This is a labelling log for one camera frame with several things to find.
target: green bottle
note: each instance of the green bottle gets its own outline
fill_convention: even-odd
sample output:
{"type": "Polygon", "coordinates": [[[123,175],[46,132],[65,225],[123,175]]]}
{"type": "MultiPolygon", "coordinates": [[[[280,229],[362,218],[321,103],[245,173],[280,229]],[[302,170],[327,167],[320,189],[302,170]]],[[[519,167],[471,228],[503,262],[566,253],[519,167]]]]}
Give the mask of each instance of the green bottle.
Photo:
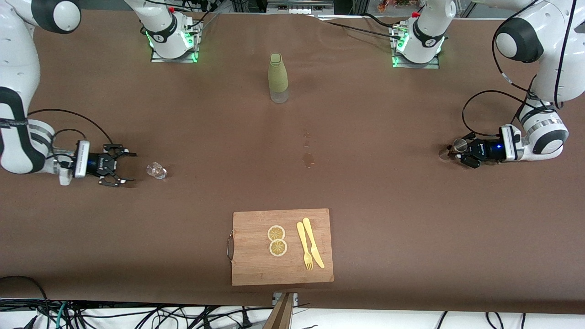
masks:
{"type": "Polygon", "coordinates": [[[273,102],[281,104],[288,99],[288,75],[284,67],[283,57],[279,53],[270,55],[268,67],[268,87],[273,102]]]}

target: knife handle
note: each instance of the knife handle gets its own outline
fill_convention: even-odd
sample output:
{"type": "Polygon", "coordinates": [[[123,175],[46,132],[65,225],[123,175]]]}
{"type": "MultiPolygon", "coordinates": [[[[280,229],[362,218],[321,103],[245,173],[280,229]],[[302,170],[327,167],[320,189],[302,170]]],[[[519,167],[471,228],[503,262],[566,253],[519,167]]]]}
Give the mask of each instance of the knife handle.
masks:
{"type": "Polygon", "coordinates": [[[302,225],[301,222],[297,223],[297,231],[298,231],[298,236],[301,238],[301,244],[302,244],[302,248],[305,252],[309,252],[309,249],[307,248],[307,237],[305,236],[305,227],[302,225]]]}
{"type": "Polygon", "coordinates": [[[305,230],[307,230],[307,234],[309,235],[309,240],[311,240],[311,245],[316,246],[315,237],[313,237],[313,228],[311,227],[311,221],[309,218],[305,217],[302,219],[302,223],[305,225],[305,230]]]}

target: white floor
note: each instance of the white floor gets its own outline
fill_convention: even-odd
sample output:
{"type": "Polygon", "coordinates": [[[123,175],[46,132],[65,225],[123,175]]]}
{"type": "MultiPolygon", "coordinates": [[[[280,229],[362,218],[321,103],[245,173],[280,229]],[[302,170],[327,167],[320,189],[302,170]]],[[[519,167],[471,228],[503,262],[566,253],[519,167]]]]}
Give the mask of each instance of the white floor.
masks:
{"type": "MultiPolygon", "coordinates": [[[[215,313],[238,310],[240,307],[221,307],[215,313]]],[[[113,315],[134,313],[152,309],[98,309],[85,312],[86,315],[113,315]]],[[[185,313],[197,315],[202,307],[185,308],[185,313]]],[[[249,311],[250,321],[256,323],[268,318],[270,310],[249,311]]],[[[435,329],[442,312],[434,311],[368,311],[368,310],[330,310],[330,309],[296,309],[292,317],[291,329],[304,329],[317,325],[316,329],[435,329]]],[[[0,329],[22,328],[35,316],[35,311],[12,311],[0,313],[0,329]]],[[[504,329],[520,329],[520,314],[500,313],[504,329]]],[[[144,317],[144,314],[118,318],[86,318],[97,329],[132,329],[144,317]]],[[[241,323],[241,314],[234,314],[232,318],[241,323]]],[[[499,328],[496,317],[492,314],[495,326],[499,328]]],[[[39,317],[34,329],[45,329],[46,319],[39,317]]],[[[214,321],[213,328],[237,328],[235,323],[225,317],[214,321]]],[[[153,317],[143,328],[149,329],[158,325],[153,317]]],[[[182,329],[186,323],[182,318],[178,321],[166,320],[160,329],[182,329]]],[[[584,329],[585,316],[563,314],[528,314],[525,329],[584,329]]],[[[477,312],[449,312],[443,321],[441,329],[491,329],[484,313],[477,312]]]]}

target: teal cable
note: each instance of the teal cable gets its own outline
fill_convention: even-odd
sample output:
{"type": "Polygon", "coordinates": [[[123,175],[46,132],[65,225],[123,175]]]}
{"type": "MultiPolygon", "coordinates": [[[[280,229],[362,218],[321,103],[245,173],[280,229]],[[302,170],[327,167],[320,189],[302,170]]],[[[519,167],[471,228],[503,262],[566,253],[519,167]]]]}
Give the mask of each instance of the teal cable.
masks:
{"type": "Polygon", "coordinates": [[[63,314],[63,310],[65,309],[66,304],[67,302],[65,301],[63,304],[61,304],[61,307],[59,307],[59,312],[57,313],[57,321],[55,322],[55,329],[61,329],[61,315],[63,314]]]}

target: fork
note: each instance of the fork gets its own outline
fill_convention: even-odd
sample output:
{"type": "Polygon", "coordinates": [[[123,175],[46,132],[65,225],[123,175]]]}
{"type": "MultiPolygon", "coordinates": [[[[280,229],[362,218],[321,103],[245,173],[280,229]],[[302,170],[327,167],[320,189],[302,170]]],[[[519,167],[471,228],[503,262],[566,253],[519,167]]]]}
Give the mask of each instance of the fork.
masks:
{"type": "Polygon", "coordinates": [[[305,261],[305,267],[307,270],[313,270],[313,257],[311,257],[309,249],[307,248],[307,237],[305,236],[305,227],[302,222],[297,223],[297,231],[298,236],[301,238],[302,248],[305,251],[305,255],[302,257],[305,261]]]}

